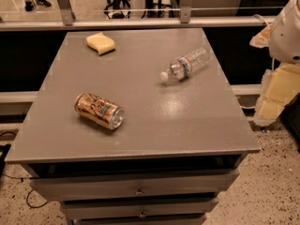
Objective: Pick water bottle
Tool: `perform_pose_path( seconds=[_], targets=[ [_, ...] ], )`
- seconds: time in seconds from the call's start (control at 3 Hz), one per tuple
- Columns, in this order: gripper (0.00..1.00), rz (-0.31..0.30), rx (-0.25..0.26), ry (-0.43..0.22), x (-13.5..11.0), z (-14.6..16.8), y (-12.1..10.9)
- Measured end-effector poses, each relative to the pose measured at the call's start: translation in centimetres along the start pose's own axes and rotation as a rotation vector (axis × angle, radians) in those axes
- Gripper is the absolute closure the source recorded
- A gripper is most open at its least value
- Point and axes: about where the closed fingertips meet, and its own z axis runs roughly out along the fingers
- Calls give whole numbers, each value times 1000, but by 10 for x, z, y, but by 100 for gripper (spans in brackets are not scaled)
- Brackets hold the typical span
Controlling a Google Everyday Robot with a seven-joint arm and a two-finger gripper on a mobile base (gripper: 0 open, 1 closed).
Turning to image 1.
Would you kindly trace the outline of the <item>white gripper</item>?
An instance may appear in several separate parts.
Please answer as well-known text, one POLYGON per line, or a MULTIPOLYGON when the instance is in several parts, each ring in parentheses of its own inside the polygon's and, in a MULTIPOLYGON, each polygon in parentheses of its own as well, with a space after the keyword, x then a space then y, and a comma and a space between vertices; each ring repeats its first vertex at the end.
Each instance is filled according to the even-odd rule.
POLYGON ((261 93, 257 99, 254 123, 267 127, 274 123, 285 107, 300 93, 300 0, 290 0, 275 18, 272 26, 254 36, 249 45, 269 46, 270 56, 281 63, 262 76, 261 93))

